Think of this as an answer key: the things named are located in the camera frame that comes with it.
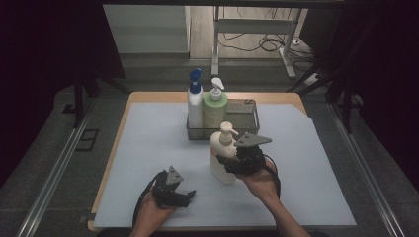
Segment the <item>white cabinet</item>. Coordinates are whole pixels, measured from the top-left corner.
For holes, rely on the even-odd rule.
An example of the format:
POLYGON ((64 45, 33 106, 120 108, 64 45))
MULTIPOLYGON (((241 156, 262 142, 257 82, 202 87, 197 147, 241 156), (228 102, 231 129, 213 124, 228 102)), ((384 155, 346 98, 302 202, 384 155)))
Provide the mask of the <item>white cabinet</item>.
POLYGON ((190 51, 189 6, 103 5, 119 53, 190 51))

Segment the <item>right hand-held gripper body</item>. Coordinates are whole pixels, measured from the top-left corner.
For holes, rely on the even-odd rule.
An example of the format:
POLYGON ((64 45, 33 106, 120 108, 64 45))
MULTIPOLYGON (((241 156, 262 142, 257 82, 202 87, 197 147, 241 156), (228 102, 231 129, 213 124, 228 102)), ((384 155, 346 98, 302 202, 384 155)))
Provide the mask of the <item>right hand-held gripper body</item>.
POLYGON ((252 175, 266 164, 264 153, 260 145, 271 143, 272 139, 253 133, 245 132, 236 142, 236 157, 238 164, 235 173, 252 175))

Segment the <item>white metal desk frame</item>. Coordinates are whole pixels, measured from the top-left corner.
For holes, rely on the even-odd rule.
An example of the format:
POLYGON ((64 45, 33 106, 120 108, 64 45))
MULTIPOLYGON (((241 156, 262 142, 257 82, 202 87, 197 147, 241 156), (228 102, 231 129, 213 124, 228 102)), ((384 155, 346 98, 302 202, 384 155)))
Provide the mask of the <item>white metal desk frame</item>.
POLYGON ((291 44, 298 26, 302 9, 298 8, 291 20, 283 19, 246 19, 222 18, 220 7, 213 8, 213 45, 211 53, 211 75, 219 74, 219 42, 220 34, 250 34, 250 35, 280 35, 285 36, 285 43, 278 49, 282 63, 290 79, 295 79, 296 74, 289 59, 291 44))

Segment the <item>cream pump bottle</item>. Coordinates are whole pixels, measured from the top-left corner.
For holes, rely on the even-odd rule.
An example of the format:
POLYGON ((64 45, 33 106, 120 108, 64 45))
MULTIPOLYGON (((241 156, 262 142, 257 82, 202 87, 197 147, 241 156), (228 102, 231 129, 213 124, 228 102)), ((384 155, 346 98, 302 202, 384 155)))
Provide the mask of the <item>cream pump bottle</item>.
POLYGON ((233 129, 230 122, 225 121, 220 125, 219 131, 213 133, 209 139, 210 170, 224 184, 231 185, 236 178, 233 174, 227 173, 224 161, 235 159, 236 147, 233 129))

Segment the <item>white bottle with blue pump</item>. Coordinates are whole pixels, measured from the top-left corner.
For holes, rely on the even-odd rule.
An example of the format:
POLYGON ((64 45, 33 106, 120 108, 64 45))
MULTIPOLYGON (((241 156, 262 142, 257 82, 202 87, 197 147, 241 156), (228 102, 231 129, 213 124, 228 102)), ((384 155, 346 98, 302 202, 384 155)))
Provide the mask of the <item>white bottle with blue pump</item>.
POLYGON ((188 89, 189 128, 203 127, 203 87, 201 85, 201 74, 201 68, 196 68, 190 73, 190 86, 188 89))

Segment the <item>dark curtain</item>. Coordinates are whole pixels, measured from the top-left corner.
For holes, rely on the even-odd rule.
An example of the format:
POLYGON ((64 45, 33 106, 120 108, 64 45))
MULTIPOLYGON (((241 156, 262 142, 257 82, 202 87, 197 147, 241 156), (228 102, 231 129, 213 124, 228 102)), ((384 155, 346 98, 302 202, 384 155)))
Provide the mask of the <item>dark curtain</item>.
POLYGON ((125 76, 106 0, 0 0, 0 187, 52 111, 57 92, 79 80, 125 76))
POLYGON ((365 123, 419 191, 419 0, 343 1, 310 9, 301 39, 331 71, 377 16, 347 75, 365 123))

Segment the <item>grey mesh basket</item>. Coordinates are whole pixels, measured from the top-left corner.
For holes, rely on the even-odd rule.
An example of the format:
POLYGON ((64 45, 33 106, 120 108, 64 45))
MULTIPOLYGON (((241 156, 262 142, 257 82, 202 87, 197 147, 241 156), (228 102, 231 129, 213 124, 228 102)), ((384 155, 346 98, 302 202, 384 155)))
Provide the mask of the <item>grey mesh basket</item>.
MULTIPOLYGON (((224 120, 230 122, 239 134, 245 132, 257 134, 260 123, 256 101, 253 99, 229 99, 224 120)), ((190 140, 209 140, 213 133, 220 131, 220 126, 190 128, 186 125, 186 128, 190 140)))

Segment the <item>green pump bottle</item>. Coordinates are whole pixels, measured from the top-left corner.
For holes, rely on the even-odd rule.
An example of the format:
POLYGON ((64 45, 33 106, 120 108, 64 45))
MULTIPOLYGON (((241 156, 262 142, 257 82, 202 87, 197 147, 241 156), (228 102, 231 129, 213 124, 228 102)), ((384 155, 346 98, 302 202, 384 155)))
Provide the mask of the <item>green pump bottle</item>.
POLYGON ((220 78, 211 79, 212 89, 204 95, 203 118, 205 128, 217 128, 226 115, 228 97, 223 92, 224 85, 220 78))

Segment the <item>person's left hand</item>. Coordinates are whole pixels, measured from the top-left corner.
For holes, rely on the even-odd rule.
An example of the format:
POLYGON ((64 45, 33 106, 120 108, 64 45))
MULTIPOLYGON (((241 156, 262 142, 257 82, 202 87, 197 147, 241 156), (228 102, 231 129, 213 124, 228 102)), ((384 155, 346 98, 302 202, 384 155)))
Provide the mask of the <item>person's left hand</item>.
POLYGON ((176 209, 176 206, 160 208, 152 193, 148 192, 140 205, 132 230, 148 229, 157 231, 176 209))

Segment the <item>pale blue table mat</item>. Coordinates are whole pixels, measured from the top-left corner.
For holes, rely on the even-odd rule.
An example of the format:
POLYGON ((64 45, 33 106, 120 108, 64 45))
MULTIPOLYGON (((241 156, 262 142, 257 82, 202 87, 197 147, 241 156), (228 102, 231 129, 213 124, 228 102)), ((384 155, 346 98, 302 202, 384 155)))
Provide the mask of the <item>pale blue table mat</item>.
MULTIPOLYGON (((304 226, 353 226, 347 204, 313 121, 291 104, 257 107, 262 150, 277 164, 281 201, 304 226)), ((127 114, 94 225, 129 227, 139 195, 160 171, 174 167, 184 178, 178 190, 196 193, 168 228, 272 227, 266 207, 240 181, 226 185, 210 171, 210 145, 191 140, 184 103, 134 103, 127 114)))

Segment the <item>person's right hand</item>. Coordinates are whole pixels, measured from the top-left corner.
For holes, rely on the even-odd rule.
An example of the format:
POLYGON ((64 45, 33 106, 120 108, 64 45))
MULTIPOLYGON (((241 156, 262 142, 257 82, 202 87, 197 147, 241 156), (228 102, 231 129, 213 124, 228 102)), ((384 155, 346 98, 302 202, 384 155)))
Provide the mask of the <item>person's right hand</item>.
POLYGON ((279 199, 274 177, 269 171, 262 169, 251 176, 237 175, 237 178, 262 203, 270 203, 279 199))

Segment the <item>black metal stand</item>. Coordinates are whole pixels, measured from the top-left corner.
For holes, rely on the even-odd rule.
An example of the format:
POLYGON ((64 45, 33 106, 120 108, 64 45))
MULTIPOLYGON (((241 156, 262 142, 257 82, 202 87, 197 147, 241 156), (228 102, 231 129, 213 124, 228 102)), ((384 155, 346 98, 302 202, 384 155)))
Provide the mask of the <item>black metal stand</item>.
POLYGON ((350 114, 352 109, 353 86, 351 80, 346 75, 346 72, 347 69, 344 66, 339 67, 338 69, 321 76, 309 86, 298 90, 297 93, 300 96, 303 96, 323 85, 331 83, 330 88, 325 94, 325 99, 327 102, 335 103, 340 96, 343 96, 341 122, 346 131, 351 133, 350 114))
MULTIPOLYGON (((116 79, 113 78, 102 78, 102 81, 108 83, 112 87, 120 90, 124 94, 129 95, 131 89, 124 86, 116 79)), ((77 128, 82 119, 84 119, 84 104, 83 104, 83 91, 86 91, 87 95, 91 98, 96 98, 100 95, 100 88, 96 78, 87 78, 82 76, 76 76, 74 81, 74 112, 75 112, 75 123, 74 127, 77 128)))

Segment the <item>white power strip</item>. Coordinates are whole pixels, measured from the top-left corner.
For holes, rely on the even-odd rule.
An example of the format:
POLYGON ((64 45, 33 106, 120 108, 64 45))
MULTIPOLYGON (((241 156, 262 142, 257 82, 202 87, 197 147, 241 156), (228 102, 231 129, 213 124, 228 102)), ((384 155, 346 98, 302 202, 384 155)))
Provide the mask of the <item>white power strip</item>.
POLYGON ((303 84, 305 86, 309 86, 312 85, 313 83, 317 82, 319 79, 321 78, 321 76, 317 73, 312 74, 310 77, 308 77, 303 84))

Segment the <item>aluminium rail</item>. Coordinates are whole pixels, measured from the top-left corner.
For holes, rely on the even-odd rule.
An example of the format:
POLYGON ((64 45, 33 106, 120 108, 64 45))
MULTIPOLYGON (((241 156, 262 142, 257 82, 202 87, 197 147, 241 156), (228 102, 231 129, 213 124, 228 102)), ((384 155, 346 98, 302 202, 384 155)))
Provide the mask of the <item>aluminium rail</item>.
POLYGON ((76 149, 83 131, 96 106, 96 99, 89 99, 86 105, 85 117, 76 128, 73 128, 64 148, 51 168, 45 182, 42 185, 35 201, 26 215, 15 237, 34 237, 47 207, 60 183, 60 180, 68 166, 68 163, 76 149))
POLYGON ((365 184, 370 197, 372 198, 377 212, 380 215, 380 218, 389 234, 390 237, 405 237, 404 231, 402 230, 400 223, 394 214, 392 208, 390 207, 387 199, 385 198, 382 190, 378 186, 376 178, 374 177, 369 165, 367 164, 355 138, 351 133, 345 128, 340 114, 339 108, 335 104, 327 104, 331 114, 334 117, 336 126, 340 130, 340 133, 343 136, 343 139, 351 153, 351 156, 356 163, 357 169, 360 173, 360 176, 365 184))

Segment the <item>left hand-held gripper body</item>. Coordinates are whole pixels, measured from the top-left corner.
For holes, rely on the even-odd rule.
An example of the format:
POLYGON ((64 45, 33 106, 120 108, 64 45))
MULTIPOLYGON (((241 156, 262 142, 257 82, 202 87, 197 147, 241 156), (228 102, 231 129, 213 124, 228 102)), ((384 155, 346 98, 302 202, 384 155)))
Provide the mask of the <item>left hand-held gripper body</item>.
POLYGON ((173 166, 170 166, 168 171, 163 170, 157 175, 152 195, 159 206, 183 207, 185 205, 185 196, 176 193, 176 189, 183 180, 184 178, 173 166))

